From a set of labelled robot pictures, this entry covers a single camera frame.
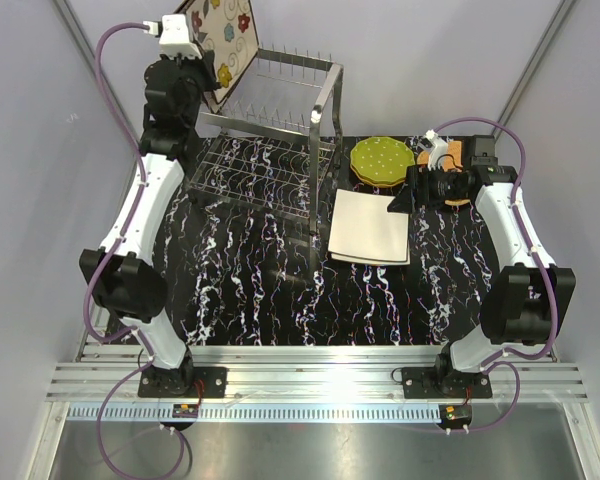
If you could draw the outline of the green polka dot plate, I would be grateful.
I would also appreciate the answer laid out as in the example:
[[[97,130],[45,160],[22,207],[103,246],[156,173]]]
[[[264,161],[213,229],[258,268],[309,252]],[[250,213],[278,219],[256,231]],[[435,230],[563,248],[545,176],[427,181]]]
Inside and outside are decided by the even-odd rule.
[[[350,168],[371,178],[389,178],[415,165],[412,150],[391,137],[369,137],[359,141],[350,154]]]

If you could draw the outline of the fruit pattern square plate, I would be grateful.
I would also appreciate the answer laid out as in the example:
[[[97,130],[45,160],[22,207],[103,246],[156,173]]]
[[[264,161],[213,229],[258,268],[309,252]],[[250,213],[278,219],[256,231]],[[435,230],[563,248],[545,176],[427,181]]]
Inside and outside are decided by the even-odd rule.
[[[175,10],[191,21],[196,40],[214,53],[213,71],[219,88],[208,95],[218,113],[256,58],[259,39],[249,0],[183,1]]]

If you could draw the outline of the cream square plate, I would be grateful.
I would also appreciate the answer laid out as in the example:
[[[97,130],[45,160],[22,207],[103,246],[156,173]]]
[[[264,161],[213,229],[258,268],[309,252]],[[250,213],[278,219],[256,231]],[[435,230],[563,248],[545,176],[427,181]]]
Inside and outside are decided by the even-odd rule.
[[[338,189],[328,252],[374,260],[406,261],[409,215],[388,213],[393,197]]]

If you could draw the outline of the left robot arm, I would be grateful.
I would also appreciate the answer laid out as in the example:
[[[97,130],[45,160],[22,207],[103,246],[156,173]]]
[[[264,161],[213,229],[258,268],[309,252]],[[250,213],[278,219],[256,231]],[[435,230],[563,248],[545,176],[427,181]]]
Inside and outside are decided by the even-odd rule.
[[[122,323],[114,339],[131,336],[144,347],[148,364],[140,393],[145,397],[183,397],[202,384],[166,312],[168,287],[153,266],[152,252],[171,197],[201,145],[195,124],[206,93],[218,86],[213,60],[211,52],[197,59],[161,55],[146,69],[134,184],[100,246],[84,250],[79,259],[87,282],[85,326],[94,339],[107,342],[91,322],[90,308],[97,305]]]

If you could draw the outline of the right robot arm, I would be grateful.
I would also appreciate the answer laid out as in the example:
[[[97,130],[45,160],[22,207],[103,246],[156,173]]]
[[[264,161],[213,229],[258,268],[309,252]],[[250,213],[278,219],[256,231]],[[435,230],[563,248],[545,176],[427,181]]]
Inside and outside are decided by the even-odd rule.
[[[449,145],[437,132],[425,134],[424,165],[411,166],[390,213],[439,209],[468,200],[485,222],[500,272],[479,312],[479,324],[443,346],[431,366],[404,367],[407,399],[491,397],[490,372],[507,358],[548,355],[576,286],[572,269],[558,266],[531,223],[520,186],[522,171],[499,164],[491,136],[471,137],[460,166],[443,163]]]

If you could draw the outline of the woven wicker plate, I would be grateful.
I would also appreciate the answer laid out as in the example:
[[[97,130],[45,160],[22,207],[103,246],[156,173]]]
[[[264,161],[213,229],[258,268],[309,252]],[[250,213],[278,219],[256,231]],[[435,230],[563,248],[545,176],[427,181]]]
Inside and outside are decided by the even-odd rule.
[[[418,165],[427,165],[429,160],[429,152],[423,149],[417,156],[416,163]],[[448,144],[447,155],[440,161],[439,167],[444,170],[461,169],[462,165],[462,142],[451,141]]]
[[[463,199],[463,200],[446,200],[445,201],[445,205],[450,206],[450,207],[460,207],[460,206],[465,206],[467,204],[470,204],[470,200],[469,199]]]

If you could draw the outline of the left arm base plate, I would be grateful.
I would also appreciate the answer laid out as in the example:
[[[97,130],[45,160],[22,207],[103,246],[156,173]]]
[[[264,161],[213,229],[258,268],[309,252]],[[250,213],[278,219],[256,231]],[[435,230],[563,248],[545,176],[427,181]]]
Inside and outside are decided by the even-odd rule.
[[[149,367],[141,374],[140,398],[225,397],[228,369],[218,366],[192,367],[187,371]]]

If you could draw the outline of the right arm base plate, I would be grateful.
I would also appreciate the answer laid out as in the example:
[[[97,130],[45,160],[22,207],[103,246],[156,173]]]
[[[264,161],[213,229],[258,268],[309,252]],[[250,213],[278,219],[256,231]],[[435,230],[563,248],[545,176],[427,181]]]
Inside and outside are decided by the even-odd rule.
[[[405,399],[490,399],[492,387],[487,375],[451,370],[440,373],[435,367],[403,367],[400,370]]]

